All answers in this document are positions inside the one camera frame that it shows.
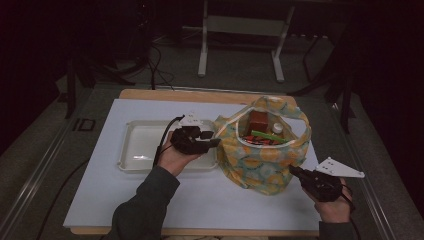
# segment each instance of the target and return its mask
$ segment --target white stand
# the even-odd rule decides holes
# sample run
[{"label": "white stand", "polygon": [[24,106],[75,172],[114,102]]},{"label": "white stand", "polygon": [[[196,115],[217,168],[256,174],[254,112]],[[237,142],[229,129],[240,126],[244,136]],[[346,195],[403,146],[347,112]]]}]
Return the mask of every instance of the white stand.
[{"label": "white stand", "polygon": [[283,48],[284,41],[287,37],[287,31],[290,26],[290,21],[293,16],[294,9],[294,6],[290,7],[285,21],[225,17],[215,15],[208,16],[208,0],[204,0],[202,49],[200,52],[198,76],[206,76],[206,64],[208,59],[208,32],[227,32],[279,37],[280,41],[278,46],[271,52],[271,57],[277,82],[284,82],[283,70],[280,63],[280,53],[281,49]]}]

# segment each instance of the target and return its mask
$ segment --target gray carpet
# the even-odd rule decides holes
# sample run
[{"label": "gray carpet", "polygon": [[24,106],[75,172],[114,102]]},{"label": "gray carpet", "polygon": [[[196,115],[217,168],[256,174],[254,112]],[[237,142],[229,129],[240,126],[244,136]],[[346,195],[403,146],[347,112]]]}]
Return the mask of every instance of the gray carpet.
[{"label": "gray carpet", "polygon": [[[281,57],[287,80],[281,84],[275,81],[269,49],[247,49],[240,46],[241,44],[229,46],[228,43],[222,44],[222,39],[211,42],[207,75],[198,78],[198,38],[187,38],[187,41],[178,46],[165,45],[162,42],[157,45],[161,60],[155,81],[159,84],[158,87],[164,82],[163,87],[169,89],[172,85],[174,89],[189,87],[283,94],[308,84],[301,59],[309,44],[310,41],[303,38],[287,40]],[[322,66],[330,51],[331,45],[325,39],[321,40],[316,52],[308,58],[313,73]],[[158,54],[159,52],[152,49],[153,63],[159,59]],[[137,82],[136,88],[150,87],[148,68],[126,78]],[[98,76],[98,84],[92,92],[79,88],[83,93],[88,91],[89,97],[85,100],[84,94],[79,95],[82,96],[79,97],[79,108],[72,119],[63,119],[66,113],[64,103],[52,103],[1,156],[0,216],[6,216],[27,177],[38,162],[45,158],[45,153],[49,152],[50,143],[57,140],[55,136],[58,133],[65,133],[58,142],[59,147],[52,156],[53,162],[44,181],[22,219],[17,221],[16,229],[9,239],[36,239],[41,231],[40,239],[100,238],[74,235],[62,224],[84,174],[84,162],[91,156],[113,99],[124,88]],[[325,90],[326,86],[296,100],[311,122],[312,140],[318,159],[331,156],[362,169],[367,174],[365,180],[349,179],[348,182],[353,188],[357,206],[353,219],[362,239],[420,239],[424,236],[422,218],[405,191],[384,145],[361,106],[360,99],[353,96],[351,108],[355,118],[349,120],[351,134],[346,135],[338,124],[338,111],[323,99]],[[78,118],[95,120],[94,130],[73,130]],[[364,186],[369,187],[368,184],[372,188],[364,190]]]}]

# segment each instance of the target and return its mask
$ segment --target yellow floral fabric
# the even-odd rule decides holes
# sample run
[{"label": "yellow floral fabric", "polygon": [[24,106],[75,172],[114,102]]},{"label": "yellow floral fabric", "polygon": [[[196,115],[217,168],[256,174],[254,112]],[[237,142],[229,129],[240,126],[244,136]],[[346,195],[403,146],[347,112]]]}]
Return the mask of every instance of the yellow floral fabric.
[{"label": "yellow floral fabric", "polygon": [[[283,124],[284,137],[289,142],[273,146],[244,142],[241,137],[253,110],[267,112],[270,122]],[[296,136],[282,117],[303,120],[305,132]],[[217,159],[224,174],[240,187],[265,195],[284,191],[292,178],[288,166],[300,166],[305,161],[312,133],[309,121],[300,108],[271,96],[259,98],[229,118],[219,116],[214,127],[215,137],[221,139]]]}]

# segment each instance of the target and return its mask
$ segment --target handheld controller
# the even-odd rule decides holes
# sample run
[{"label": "handheld controller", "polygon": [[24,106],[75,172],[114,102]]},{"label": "handheld controller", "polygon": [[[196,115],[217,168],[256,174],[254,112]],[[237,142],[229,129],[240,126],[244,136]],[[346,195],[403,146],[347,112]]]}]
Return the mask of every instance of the handheld controller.
[{"label": "handheld controller", "polygon": [[[171,137],[171,143],[179,152],[191,155],[207,153],[209,148],[217,147],[221,139],[211,139],[212,131],[200,131],[198,126],[182,126],[175,129]],[[210,141],[198,141],[197,138],[211,139]]]},{"label": "handheld controller", "polygon": [[320,202],[333,202],[342,196],[340,178],[300,167],[289,166],[289,171],[298,177],[300,184]]}]

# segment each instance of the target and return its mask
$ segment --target stand leg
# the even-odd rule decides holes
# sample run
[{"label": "stand leg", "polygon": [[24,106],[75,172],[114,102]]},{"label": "stand leg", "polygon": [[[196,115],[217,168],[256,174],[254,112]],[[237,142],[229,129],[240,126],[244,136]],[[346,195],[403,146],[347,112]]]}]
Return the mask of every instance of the stand leg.
[{"label": "stand leg", "polygon": [[280,82],[280,83],[284,82],[284,75],[283,75],[283,70],[281,68],[281,62],[280,62],[280,53],[281,53],[281,49],[283,48],[284,41],[286,40],[286,37],[287,37],[287,31],[289,30],[290,21],[293,17],[294,8],[295,8],[294,6],[290,7],[289,12],[287,14],[286,21],[284,22],[284,26],[281,31],[280,42],[278,43],[277,48],[271,52],[272,62],[274,64],[275,77],[277,82]]},{"label": "stand leg", "polygon": [[199,77],[206,76],[206,64],[208,61],[208,0],[203,1],[203,28],[202,28],[202,50],[200,51]]},{"label": "stand leg", "polygon": [[73,61],[69,60],[67,63],[67,73],[66,73],[66,84],[67,84],[67,94],[66,102],[68,109],[66,111],[65,119],[69,119],[72,116],[72,113],[75,110],[76,105],[76,94],[75,94],[75,70],[73,66]]},{"label": "stand leg", "polygon": [[340,124],[346,133],[349,133],[349,109],[350,109],[350,97],[352,94],[352,85],[353,85],[353,75],[347,77],[345,82],[345,88],[343,91],[343,102],[342,102],[342,113],[340,116]]},{"label": "stand leg", "polygon": [[309,74],[309,70],[308,70],[308,66],[306,64],[306,56],[308,56],[308,54],[311,52],[312,48],[314,48],[314,46],[317,44],[318,40],[320,39],[320,37],[316,37],[311,46],[308,48],[308,51],[306,51],[305,55],[303,55],[303,59],[302,59],[302,63],[303,63],[303,68],[305,69],[305,73],[306,73],[306,77],[308,78],[308,82],[311,82],[311,76]]}]

